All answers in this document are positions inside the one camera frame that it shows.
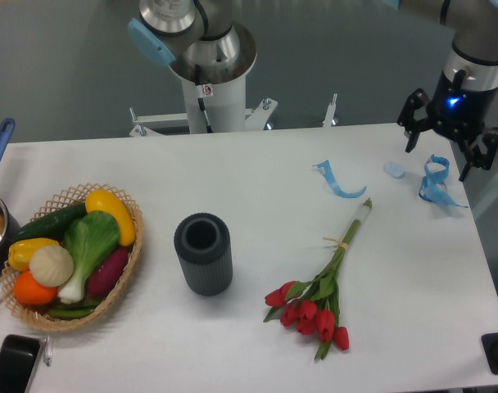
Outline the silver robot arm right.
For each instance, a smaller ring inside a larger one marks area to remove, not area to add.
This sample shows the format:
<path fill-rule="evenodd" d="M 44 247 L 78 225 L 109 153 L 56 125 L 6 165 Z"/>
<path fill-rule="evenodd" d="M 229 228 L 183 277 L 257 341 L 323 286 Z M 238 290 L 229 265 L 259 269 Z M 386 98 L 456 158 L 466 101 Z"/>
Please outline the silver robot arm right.
<path fill-rule="evenodd" d="M 498 1 L 391 1 L 407 11 L 454 30 L 451 51 L 433 96 L 421 88 L 410 94 L 397 123 L 411 152 L 419 135 L 433 130 L 457 144 L 466 164 L 489 170 L 498 150 L 498 127 L 485 118 L 498 92 Z"/>

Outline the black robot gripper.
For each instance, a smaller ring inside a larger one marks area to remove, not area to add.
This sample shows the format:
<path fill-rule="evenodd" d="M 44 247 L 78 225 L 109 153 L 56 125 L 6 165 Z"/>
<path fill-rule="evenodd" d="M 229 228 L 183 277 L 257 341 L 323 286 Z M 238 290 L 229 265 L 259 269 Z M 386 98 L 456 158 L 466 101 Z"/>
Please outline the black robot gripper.
<path fill-rule="evenodd" d="M 415 119 L 415 112 L 427 108 L 428 114 L 436 117 L 441 125 L 433 129 L 442 136 L 453 140 L 453 131 L 457 129 L 461 136 L 458 141 L 460 151 L 465 158 L 464 168 L 460 172 L 459 181 L 463 182 L 472 168 L 489 170 L 498 151 L 498 127 L 485 127 L 485 116 L 498 88 L 489 90 L 472 90 L 468 87 L 466 69 L 453 74 L 449 79 L 441 75 L 432 97 L 417 88 L 405 100 L 397 123 L 405 131 L 408 142 L 405 152 L 410 153 L 416 147 L 419 135 L 427 131 L 428 119 Z"/>

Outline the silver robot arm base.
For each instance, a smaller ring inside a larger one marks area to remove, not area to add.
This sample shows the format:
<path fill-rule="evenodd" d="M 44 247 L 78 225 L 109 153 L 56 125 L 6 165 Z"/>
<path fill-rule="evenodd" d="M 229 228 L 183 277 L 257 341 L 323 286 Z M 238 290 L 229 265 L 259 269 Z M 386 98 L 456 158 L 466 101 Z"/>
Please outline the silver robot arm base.
<path fill-rule="evenodd" d="M 141 1 L 127 30 L 152 63 L 194 84 L 224 84 L 248 73 L 256 41 L 234 20 L 233 1 Z"/>

